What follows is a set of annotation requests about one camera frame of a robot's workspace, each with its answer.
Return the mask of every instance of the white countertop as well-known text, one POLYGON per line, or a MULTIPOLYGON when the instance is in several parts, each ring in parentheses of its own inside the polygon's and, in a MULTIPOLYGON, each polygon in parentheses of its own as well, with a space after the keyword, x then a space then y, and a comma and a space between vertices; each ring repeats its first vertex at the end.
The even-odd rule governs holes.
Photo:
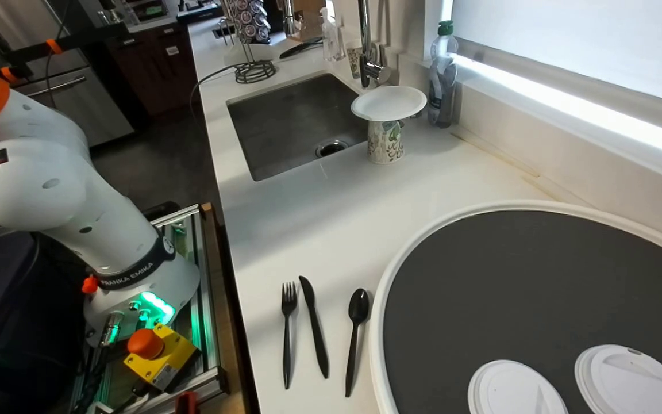
MULTIPOLYGON (((212 24, 191 27, 197 78, 239 61, 233 46, 213 38, 212 24)), ((359 90, 348 61, 329 64, 323 47, 279 61, 279 74, 257 84, 237 84, 233 72, 226 72, 201 87, 263 411, 377 411, 365 346, 355 396, 343 396, 352 291, 374 291, 388 259, 443 215, 482 203, 552 200, 524 170, 420 120, 406 121, 405 154, 391 165, 371 164, 365 145, 356 145, 254 181, 227 100, 324 72, 359 90), (281 285, 296 282, 301 273, 318 291, 331 376, 324 380, 318 367, 308 307, 298 291, 296 363, 285 390, 281 285)))

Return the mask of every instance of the black utensil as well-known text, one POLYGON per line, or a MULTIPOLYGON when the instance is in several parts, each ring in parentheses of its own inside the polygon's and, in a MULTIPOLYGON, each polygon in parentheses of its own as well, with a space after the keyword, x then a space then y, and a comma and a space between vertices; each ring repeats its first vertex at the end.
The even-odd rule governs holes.
POLYGON ((285 315, 285 335, 282 335, 282 381, 285 388, 289 388, 293 376, 293 360, 289 360, 289 315, 295 313, 295 305, 298 300, 296 287, 293 282, 282 285, 282 315, 285 315))
POLYGON ((314 359, 318 359, 318 366, 323 367, 323 375, 329 376, 329 351, 327 351, 327 343, 324 343, 324 335, 323 335, 323 325, 320 325, 318 313, 314 313, 314 291, 312 291, 312 285, 310 285, 308 277, 304 277, 304 275, 298 275, 298 277, 301 277, 301 289, 304 289, 304 296, 305 296, 305 305, 308 305, 308 313, 310 313, 314 359))
POLYGON ((346 396, 352 396, 355 387, 355 372, 356 372, 356 330, 359 325, 363 325, 371 318, 371 295, 365 289, 355 289, 349 300, 349 320, 352 326, 352 343, 349 343, 349 359, 348 359, 348 381, 346 381, 346 396))
POLYGON ((308 41, 304 41, 304 43, 296 43, 296 46, 282 50, 282 52, 281 52, 281 59, 285 59, 285 58, 289 58, 289 54, 296 54, 296 52, 301 52, 301 50, 305 50, 305 47, 310 47, 310 46, 318 46, 323 38, 324 38, 324 36, 312 36, 312 38, 308 38, 308 41))

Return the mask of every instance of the stainless steel sink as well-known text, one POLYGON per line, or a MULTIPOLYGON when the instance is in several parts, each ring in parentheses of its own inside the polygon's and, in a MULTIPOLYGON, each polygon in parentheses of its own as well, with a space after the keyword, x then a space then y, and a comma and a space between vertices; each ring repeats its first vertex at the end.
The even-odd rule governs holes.
POLYGON ((365 141, 355 91, 331 74, 229 103, 254 176, 267 179, 365 141))

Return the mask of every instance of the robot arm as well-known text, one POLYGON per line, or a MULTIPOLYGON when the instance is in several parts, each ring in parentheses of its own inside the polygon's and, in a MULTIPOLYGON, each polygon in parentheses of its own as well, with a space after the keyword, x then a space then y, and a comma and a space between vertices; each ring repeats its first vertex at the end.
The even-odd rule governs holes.
POLYGON ((49 234, 101 275, 85 300, 92 345, 112 343, 133 307, 173 322, 197 287, 197 266, 165 254, 147 219, 92 167, 78 124, 19 91, 0 107, 0 225, 49 234))

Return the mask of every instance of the spoon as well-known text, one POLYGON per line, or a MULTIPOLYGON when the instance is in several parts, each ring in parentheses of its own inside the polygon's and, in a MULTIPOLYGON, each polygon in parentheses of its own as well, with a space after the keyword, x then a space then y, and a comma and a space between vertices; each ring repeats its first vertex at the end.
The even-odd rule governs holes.
POLYGON ((352 396, 355 372, 356 372, 356 330, 371 318, 371 295, 365 289, 355 289, 349 300, 349 320, 352 320, 352 343, 349 343, 349 359, 348 359, 348 381, 346 396, 352 396))
POLYGON ((285 315, 285 335, 282 335, 282 381, 285 388, 289 388, 289 315, 295 313, 295 305, 298 300, 298 295, 295 289, 293 282, 282 285, 282 300, 281 300, 281 310, 285 315))

